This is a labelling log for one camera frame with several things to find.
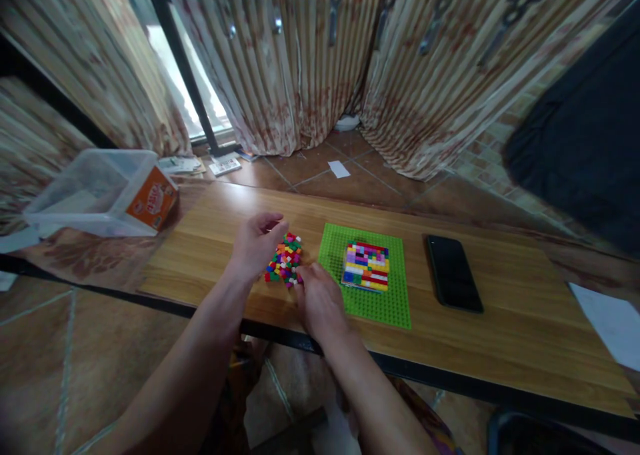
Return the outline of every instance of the green baseplate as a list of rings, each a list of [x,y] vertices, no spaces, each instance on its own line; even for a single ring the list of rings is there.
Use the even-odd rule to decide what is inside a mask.
[[[350,240],[389,249],[389,290],[386,293],[367,292],[340,283],[345,251]],[[325,224],[318,262],[338,282],[348,314],[411,329],[402,238]]]

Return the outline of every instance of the floral curtain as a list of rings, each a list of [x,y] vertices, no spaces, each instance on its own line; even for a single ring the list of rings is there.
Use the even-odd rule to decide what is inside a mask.
[[[243,148],[318,145],[358,88],[378,0],[172,0]],[[275,20],[281,15],[281,33]]]
[[[618,1],[396,0],[367,73],[363,136],[397,172],[429,179]]]
[[[93,147],[15,77],[0,79],[0,234],[78,153]]]
[[[191,153],[128,0],[0,0],[0,31],[118,146]]]

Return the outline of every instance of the curtain hook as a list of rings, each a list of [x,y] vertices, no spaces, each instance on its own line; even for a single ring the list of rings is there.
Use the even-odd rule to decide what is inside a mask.
[[[342,0],[331,0],[331,11],[329,12],[329,46],[335,45],[338,32],[338,7]]]
[[[274,34],[282,33],[282,12],[280,10],[280,0],[269,0],[267,11],[271,20],[271,30]]]
[[[498,32],[495,33],[493,40],[482,55],[480,62],[478,62],[478,67],[482,69],[489,63],[491,58],[500,49],[500,46],[502,46],[502,42],[510,28],[524,18],[531,4],[540,1],[541,0],[507,0],[509,5],[502,15],[500,28],[498,28]]]
[[[373,50],[380,50],[382,40],[385,34],[385,28],[387,21],[389,20],[389,13],[393,9],[395,0],[382,0],[382,10],[380,12],[380,18],[378,19],[378,30],[375,33],[375,42],[373,44]]]
[[[433,8],[433,16],[431,18],[431,24],[425,33],[420,46],[418,47],[418,54],[426,55],[433,48],[435,41],[440,34],[440,28],[444,25],[444,17],[446,12],[451,8],[453,0],[436,0]]]
[[[229,0],[215,0],[216,9],[218,12],[218,20],[222,26],[226,38],[233,40],[235,37],[235,23],[231,16],[231,7],[229,6]]]

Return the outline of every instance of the pile of lego bricks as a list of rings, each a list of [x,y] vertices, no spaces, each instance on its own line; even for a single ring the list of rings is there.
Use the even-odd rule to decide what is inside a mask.
[[[292,233],[283,236],[283,242],[278,245],[275,255],[267,265],[265,272],[267,282],[282,278],[287,287],[302,283],[302,278],[295,272],[302,257],[301,241],[300,237]]]
[[[389,249],[350,240],[342,283],[375,292],[389,290]]]

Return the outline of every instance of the brick wall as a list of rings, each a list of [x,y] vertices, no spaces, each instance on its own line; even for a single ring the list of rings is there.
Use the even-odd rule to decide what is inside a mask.
[[[538,98],[604,33],[617,15],[618,13],[614,13],[606,17],[602,23],[578,35],[559,63],[516,99],[461,153],[450,168],[450,171],[480,189],[503,197],[532,215],[564,230],[569,236],[607,248],[609,246],[605,241],[588,232],[569,215],[550,207],[546,202],[514,184],[504,168],[502,152],[507,139],[527,116]]]

